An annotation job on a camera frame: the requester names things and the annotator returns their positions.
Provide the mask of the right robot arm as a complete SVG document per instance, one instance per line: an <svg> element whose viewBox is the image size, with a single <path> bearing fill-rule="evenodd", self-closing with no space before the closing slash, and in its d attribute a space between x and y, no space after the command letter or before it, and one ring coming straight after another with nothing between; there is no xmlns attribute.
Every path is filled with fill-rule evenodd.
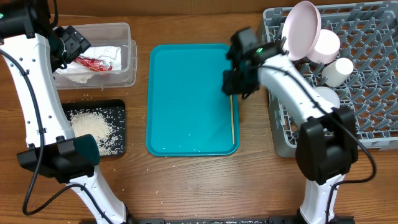
<svg viewBox="0 0 398 224"><path fill-rule="evenodd" d="M358 160L354 114L321 97L295 68L280 42L262 44L254 31L235 32L226 58L222 91L246 99L260 86L282 103L298 126L295 159L306 177L305 198L297 223L333 223L338 183Z"/></svg>

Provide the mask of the small pink bowl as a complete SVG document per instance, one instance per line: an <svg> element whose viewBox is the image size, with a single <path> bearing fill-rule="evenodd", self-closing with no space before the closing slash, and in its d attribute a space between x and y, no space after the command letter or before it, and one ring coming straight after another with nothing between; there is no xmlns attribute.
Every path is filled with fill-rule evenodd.
<svg viewBox="0 0 398 224"><path fill-rule="evenodd" d="M307 54L307 58L315 63L328 64L337 57L340 44L337 34L331 30L322 29L314 48Z"/></svg>

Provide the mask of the white paper cup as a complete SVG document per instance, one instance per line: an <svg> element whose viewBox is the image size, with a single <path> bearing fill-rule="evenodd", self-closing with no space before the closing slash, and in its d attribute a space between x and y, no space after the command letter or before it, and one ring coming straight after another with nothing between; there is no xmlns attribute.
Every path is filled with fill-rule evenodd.
<svg viewBox="0 0 398 224"><path fill-rule="evenodd" d="M348 58L339 58L327 65L322 71L325 84L331 87L340 86L353 72L353 62Z"/></svg>

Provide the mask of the red snack wrapper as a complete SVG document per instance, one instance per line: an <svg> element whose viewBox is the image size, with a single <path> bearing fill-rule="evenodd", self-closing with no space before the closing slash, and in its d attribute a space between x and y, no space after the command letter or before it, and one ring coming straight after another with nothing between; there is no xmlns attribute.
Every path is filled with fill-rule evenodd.
<svg viewBox="0 0 398 224"><path fill-rule="evenodd" d="M113 68L113 66L110 62L96 59L96 58L79 56L74 60L74 62L79 65L82 65L94 72L111 71Z"/></svg>

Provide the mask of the large white plate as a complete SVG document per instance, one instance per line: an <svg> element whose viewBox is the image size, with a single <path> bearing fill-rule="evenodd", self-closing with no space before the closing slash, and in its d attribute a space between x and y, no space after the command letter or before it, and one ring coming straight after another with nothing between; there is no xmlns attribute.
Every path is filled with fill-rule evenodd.
<svg viewBox="0 0 398 224"><path fill-rule="evenodd" d="M300 60L313 50L321 30L321 16L310 1L296 4L289 12L282 29L283 46L291 61Z"/></svg>

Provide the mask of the wooden chopstick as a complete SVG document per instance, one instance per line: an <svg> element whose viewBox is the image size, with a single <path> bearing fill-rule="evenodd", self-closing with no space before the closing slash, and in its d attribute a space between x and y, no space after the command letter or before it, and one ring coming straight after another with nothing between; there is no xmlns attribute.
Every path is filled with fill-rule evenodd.
<svg viewBox="0 0 398 224"><path fill-rule="evenodd" d="M231 112L231 134L232 134L232 142L235 144L235 136L234 136L234 106L233 106L233 95L229 96L230 99L230 112Z"/></svg>

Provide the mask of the white napkin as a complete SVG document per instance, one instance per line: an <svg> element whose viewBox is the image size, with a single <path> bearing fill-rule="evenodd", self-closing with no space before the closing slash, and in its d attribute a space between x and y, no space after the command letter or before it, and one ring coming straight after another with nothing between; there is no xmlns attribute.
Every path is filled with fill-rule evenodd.
<svg viewBox="0 0 398 224"><path fill-rule="evenodd" d="M121 59L121 48L115 46L102 46L102 47L90 47L81 55L82 57L96 58L110 62L113 66L111 71L122 69L122 59ZM61 74L67 77L69 80L76 83L86 83L90 78L92 78L95 73L88 68L75 63L74 61L68 64L66 69L57 69L55 71L57 74Z"/></svg>

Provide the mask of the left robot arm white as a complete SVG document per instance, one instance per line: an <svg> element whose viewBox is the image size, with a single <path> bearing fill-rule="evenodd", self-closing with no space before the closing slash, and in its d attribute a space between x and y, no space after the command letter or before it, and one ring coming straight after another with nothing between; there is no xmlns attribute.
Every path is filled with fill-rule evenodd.
<svg viewBox="0 0 398 224"><path fill-rule="evenodd" d="M1 4L1 55L14 80L26 130L27 150L17 155L34 176L54 178L73 190L97 223L132 223L127 206L109 187L93 136L76 136L53 73L90 47L75 28L59 27L47 1Z"/></svg>

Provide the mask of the grey-white bowl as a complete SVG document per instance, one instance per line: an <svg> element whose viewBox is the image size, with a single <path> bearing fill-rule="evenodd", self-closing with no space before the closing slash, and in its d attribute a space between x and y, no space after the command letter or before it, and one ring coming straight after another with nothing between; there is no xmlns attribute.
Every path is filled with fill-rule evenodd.
<svg viewBox="0 0 398 224"><path fill-rule="evenodd" d="M319 86L315 87L313 90L317 93L315 100L323 110L326 111L332 107L340 107L340 99L332 89L324 86Z"/></svg>

